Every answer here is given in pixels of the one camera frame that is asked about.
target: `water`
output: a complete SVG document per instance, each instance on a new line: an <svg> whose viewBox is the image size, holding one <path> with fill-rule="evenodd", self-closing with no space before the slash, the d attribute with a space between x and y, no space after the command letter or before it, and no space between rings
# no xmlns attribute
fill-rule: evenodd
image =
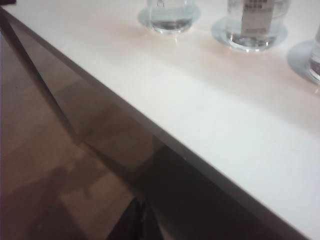
<svg viewBox="0 0 320 240"><path fill-rule="evenodd" d="M310 57L310 73L320 83L320 29Z"/></svg>
<svg viewBox="0 0 320 240"><path fill-rule="evenodd" d="M289 5L290 0L274 0L269 31L248 37L242 34L244 0L228 0L226 37L230 45L250 52L259 52L270 47L278 36Z"/></svg>
<svg viewBox="0 0 320 240"><path fill-rule="evenodd" d="M193 9L191 3L182 6L158 4L150 8L151 25L163 34L181 33L192 25Z"/></svg>

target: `glass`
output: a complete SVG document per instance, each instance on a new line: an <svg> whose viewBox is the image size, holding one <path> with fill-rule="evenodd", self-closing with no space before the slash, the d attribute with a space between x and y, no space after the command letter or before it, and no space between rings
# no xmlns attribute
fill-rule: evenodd
<svg viewBox="0 0 320 240"><path fill-rule="evenodd" d="M309 60L309 72L320 84L320 27Z"/></svg>
<svg viewBox="0 0 320 240"><path fill-rule="evenodd" d="M276 40L290 0L228 0L226 37L247 52L260 52Z"/></svg>
<svg viewBox="0 0 320 240"><path fill-rule="evenodd" d="M193 0L147 0L150 23L162 34L176 34L192 25Z"/></svg>

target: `black object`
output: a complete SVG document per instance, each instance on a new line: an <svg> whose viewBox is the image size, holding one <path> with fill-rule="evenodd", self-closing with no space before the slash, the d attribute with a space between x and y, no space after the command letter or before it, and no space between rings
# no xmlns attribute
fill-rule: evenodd
<svg viewBox="0 0 320 240"><path fill-rule="evenodd" d="M106 240L163 240L163 236L150 204L134 198Z"/></svg>
<svg viewBox="0 0 320 240"><path fill-rule="evenodd" d="M7 5L7 4L15 4L16 0L0 0L0 6L1 5Z"/></svg>

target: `floor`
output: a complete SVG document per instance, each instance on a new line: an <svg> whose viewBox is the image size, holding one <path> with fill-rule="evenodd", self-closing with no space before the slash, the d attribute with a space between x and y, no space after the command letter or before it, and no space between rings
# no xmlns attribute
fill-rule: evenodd
<svg viewBox="0 0 320 240"><path fill-rule="evenodd" d="M112 101L15 28L76 145L1 36L1 239L104 240L134 196L166 240L280 240Z"/></svg>

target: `glossy table surface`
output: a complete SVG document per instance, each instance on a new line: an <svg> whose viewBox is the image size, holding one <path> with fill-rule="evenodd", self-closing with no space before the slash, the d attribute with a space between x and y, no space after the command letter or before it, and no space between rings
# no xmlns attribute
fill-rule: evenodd
<svg viewBox="0 0 320 240"><path fill-rule="evenodd" d="M320 239L320 85L303 73L320 1L293 0L278 43L262 53L218 40L227 1L196 4L198 19L180 35L144 26L144 0L3 8L279 234L291 236L274 215Z"/></svg>

